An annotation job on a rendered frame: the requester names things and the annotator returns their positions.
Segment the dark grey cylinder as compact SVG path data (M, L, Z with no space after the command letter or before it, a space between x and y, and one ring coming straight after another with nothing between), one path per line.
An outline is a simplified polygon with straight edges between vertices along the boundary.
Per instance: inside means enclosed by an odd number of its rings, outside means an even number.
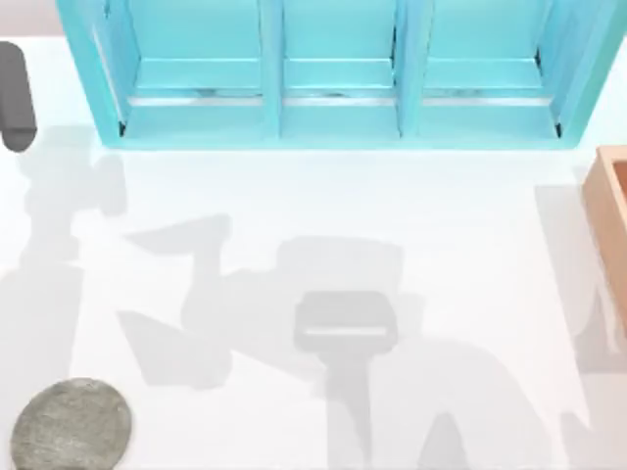
M22 153L36 133L24 52L15 43L0 41L0 138L7 149Z

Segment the salmon-coloured box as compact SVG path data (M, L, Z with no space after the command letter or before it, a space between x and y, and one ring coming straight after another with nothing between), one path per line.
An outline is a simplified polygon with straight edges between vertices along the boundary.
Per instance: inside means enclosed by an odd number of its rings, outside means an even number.
M606 282L627 335L627 145L597 148L582 195Z

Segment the light blue rack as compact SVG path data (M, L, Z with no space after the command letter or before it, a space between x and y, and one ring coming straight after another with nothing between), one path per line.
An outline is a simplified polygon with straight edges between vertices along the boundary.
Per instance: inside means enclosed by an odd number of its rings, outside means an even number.
M627 0L56 0L103 145L576 146Z

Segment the grey round coaster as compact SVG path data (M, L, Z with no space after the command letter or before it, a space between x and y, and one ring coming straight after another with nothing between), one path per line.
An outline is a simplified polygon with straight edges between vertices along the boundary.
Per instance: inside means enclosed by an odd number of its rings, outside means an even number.
M37 393L9 440L13 470L115 470L133 431L125 397L98 379L77 377Z

